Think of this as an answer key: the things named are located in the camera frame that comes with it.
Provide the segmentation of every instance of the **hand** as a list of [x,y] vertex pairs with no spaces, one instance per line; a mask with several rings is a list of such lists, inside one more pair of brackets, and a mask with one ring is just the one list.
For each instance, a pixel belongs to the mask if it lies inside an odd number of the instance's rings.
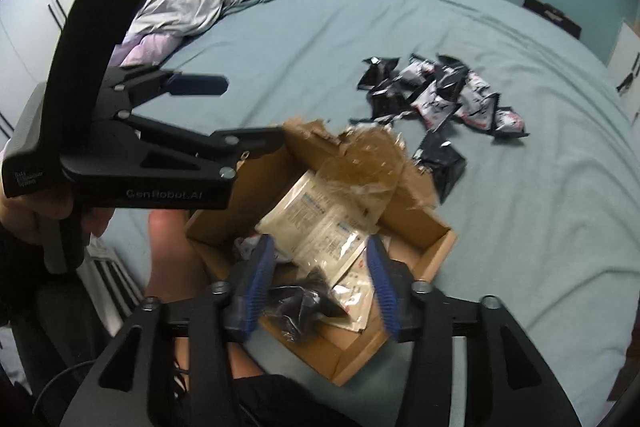
[[[37,216],[50,219],[64,219],[74,207],[71,188],[68,185],[41,190],[26,196],[7,198],[0,179],[0,223],[21,241],[31,245],[41,245]],[[97,237],[107,229],[113,216],[113,208],[92,208],[82,214],[81,224],[85,232]]]

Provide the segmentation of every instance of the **brown cardboard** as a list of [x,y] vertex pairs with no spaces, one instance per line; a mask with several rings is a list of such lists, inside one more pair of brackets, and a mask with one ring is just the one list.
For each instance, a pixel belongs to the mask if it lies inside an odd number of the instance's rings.
[[[345,183],[376,191],[348,194],[377,218],[378,226],[392,240],[389,255],[406,263],[416,279],[432,280],[453,247],[456,236],[433,211],[436,192],[428,175],[420,175],[399,152],[382,129],[363,134],[329,134],[321,121],[284,125],[286,145],[277,152],[252,160],[238,168],[238,179],[226,210],[197,211],[187,224],[188,237],[209,270],[221,279],[230,270],[225,245],[239,235],[248,235],[307,170],[322,174],[339,187]],[[290,280],[293,272],[278,268],[274,280]],[[360,332],[328,324],[318,325],[315,335],[302,343],[289,343],[264,317],[261,325],[336,385],[346,383],[387,340],[376,304],[367,328]]]

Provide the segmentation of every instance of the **blue bed sheet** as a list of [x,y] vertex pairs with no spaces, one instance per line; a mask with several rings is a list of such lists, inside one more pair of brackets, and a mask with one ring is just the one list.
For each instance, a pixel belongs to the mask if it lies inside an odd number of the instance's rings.
[[[438,210],[460,238],[436,283],[459,298],[500,296],[583,425],[594,425],[638,305],[640,168],[606,68],[580,42],[503,0],[275,0],[227,16],[168,61],[228,76],[223,98],[161,97],[139,112],[204,133],[293,116],[323,118],[338,131],[349,117],[370,115],[355,90],[361,60],[412,52],[465,61],[531,133],[502,143],[450,126],[468,166]],[[410,150],[424,134],[417,122],[398,129]],[[145,218],[145,211],[120,210],[106,235],[141,282],[148,277]],[[364,426],[393,424],[410,345],[386,343],[343,388],[264,331],[248,348],[265,368],[296,378]],[[457,360],[457,383],[461,367]],[[452,411],[452,425],[462,425],[457,394]]]

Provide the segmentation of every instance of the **pile of snack packages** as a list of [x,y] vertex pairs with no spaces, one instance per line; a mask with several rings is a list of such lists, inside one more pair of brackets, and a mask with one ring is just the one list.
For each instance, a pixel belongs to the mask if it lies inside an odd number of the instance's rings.
[[466,166],[440,131],[449,120],[496,138],[523,138],[522,117],[512,107],[500,107],[500,93],[457,58],[438,55],[428,60],[412,54],[409,65],[396,73],[399,58],[371,57],[358,83],[367,91],[371,118],[351,123],[393,124],[396,120],[421,120],[427,134],[414,153],[414,164],[429,171],[440,201],[444,201]]
[[[374,289],[365,250],[377,229],[361,211],[309,171],[255,228],[274,238],[278,262],[298,267],[296,281],[272,288],[266,306],[287,339],[304,338],[318,318],[350,331],[367,326]],[[236,240],[236,253],[247,259],[258,239]]]

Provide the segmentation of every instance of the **open cardboard box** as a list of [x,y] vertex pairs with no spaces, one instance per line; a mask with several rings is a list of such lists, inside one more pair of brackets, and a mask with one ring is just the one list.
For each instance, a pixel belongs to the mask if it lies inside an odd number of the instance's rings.
[[[359,175],[375,178],[379,165],[394,166],[393,188],[383,208],[378,226],[391,235],[389,254],[406,263],[416,279],[431,281],[456,240],[455,233],[433,212],[436,192],[428,174],[420,174],[382,129],[363,133],[354,144],[348,136],[333,136],[321,122],[284,124],[286,146],[255,160],[248,159],[238,168],[229,206],[225,210],[199,210],[186,226],[187,236],[203,257],[209,270],[226,279],[233,259],[233,239],[250,235],[257,222],[267,214],[308,169],[318,171],[328,163],[350,158]],[[391,147],[373,149],[382,142]],[[290,271],[276,270],[274,280],[290,277]],[[336,385],[346,383],[380,349],[388,338],[377,305],[369,314],[367,328],[360,333],[320,323],[317,334],[302,343],[287,342],[278,328],[265,317],[261,325],[287,349]]]

